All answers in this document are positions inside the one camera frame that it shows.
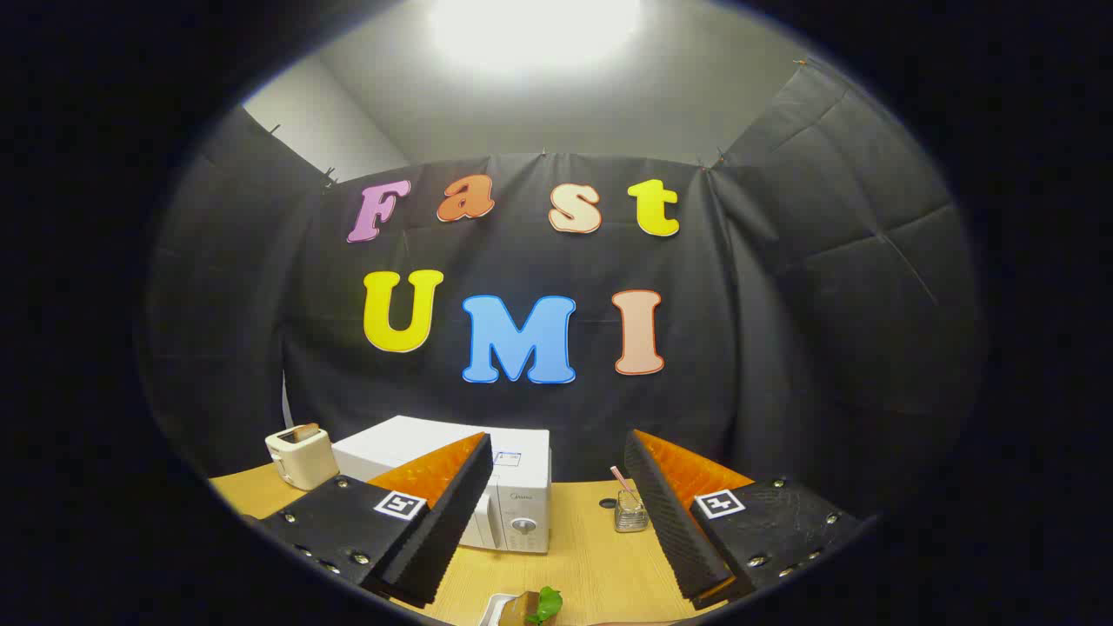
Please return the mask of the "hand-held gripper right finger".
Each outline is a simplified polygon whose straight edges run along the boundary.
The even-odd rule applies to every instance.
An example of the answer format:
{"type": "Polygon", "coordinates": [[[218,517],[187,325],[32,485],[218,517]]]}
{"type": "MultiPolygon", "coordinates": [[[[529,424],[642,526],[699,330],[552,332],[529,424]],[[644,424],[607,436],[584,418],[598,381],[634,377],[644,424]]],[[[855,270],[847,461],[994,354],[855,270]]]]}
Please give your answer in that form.
{"type": "Polygon", "coordinates": [[[786,476],[754,480],[705,456],[632,430],[624,463],[695,609],[798,577],[838,551],[860,519],[786,476]]]}

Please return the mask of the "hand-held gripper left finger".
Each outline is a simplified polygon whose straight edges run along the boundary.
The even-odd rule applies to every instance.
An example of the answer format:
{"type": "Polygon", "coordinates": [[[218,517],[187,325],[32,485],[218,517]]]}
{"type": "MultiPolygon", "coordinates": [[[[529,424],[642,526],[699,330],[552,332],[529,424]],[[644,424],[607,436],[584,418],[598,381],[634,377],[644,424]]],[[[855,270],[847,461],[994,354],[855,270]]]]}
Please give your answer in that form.
{"type": "Polygon", "coordinates": [[[492,470],[489,433],[473,433],[367,481],[334,476],[258,529],[331,578],[421,609],[434,601],[492,470]]]}

